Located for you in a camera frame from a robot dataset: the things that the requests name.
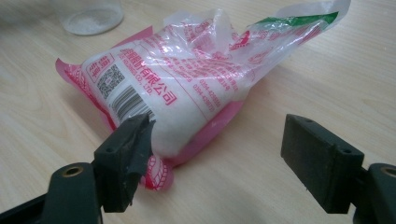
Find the barcode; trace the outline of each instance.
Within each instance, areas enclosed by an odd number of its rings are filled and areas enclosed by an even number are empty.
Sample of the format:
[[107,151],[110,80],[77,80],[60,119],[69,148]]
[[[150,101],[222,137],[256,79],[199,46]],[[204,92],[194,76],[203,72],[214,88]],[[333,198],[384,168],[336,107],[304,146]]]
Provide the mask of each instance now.
[[99,79],[97,87],[103,97],[107,99],[108,95],[125,79],[120,69],[114,64]]
[[111,107],[120,122],[139,114],[148,113],[151,119],[154,117],[150,108],[145,104],[143,99],[139,94],[137,94],[136,90],[132,86],[128,86],[123,90],[122,93],[113,101]]

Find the transparent plastic wrapper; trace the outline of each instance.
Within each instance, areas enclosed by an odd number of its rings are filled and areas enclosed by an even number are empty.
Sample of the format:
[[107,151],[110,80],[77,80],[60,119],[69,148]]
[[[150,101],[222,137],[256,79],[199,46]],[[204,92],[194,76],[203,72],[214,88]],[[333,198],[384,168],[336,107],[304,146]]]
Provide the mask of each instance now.
[[166,189],[173,167],[199,152],[233,118],[250,88],[292,50],[333,27],[349,0],[281,8],[239,35],[220,9],[178,12],[59,74],[102,111],[112,129],[150,113],[154,155],[141,183]]

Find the clear container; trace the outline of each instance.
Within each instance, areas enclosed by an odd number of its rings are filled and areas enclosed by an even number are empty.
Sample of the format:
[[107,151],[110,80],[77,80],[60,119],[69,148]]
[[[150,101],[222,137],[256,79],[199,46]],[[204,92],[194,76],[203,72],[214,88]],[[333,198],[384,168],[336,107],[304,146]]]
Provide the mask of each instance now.
[[64,29],[75,35],[97,35],[123,18],[120,0],[50,0]]

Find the qr code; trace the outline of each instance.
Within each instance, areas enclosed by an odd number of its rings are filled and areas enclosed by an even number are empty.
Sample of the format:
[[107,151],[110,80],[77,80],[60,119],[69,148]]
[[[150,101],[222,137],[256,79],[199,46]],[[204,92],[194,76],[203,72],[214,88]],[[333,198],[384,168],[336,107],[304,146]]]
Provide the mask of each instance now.
[[114,64],[100,78],[97,84],[103,97],[107,99],[108,95],[125,79],[120,69]]

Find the wooden table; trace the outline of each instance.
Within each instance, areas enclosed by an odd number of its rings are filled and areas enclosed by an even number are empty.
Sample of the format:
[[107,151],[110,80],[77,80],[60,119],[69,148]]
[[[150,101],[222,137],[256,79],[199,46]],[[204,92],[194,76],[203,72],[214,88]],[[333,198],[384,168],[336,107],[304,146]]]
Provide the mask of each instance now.
[[[48,0],[0,3],[0,212],[47,191],[50,175],[91,161],[109,136],[97,109],[54,63],[82,63],[179,9],[223,8],[233,26],[273,15],[288,1],[123,0],[111,32],[67,33]],[[317,121],[365,154],[363,166],[396,163],[396,5],[352,1],[329,32],[295,50],[251,91],[234,120],[175,170],[167,191],[139,188],[105,223],[351,223],[327,215],[280,157],[286,114]]]

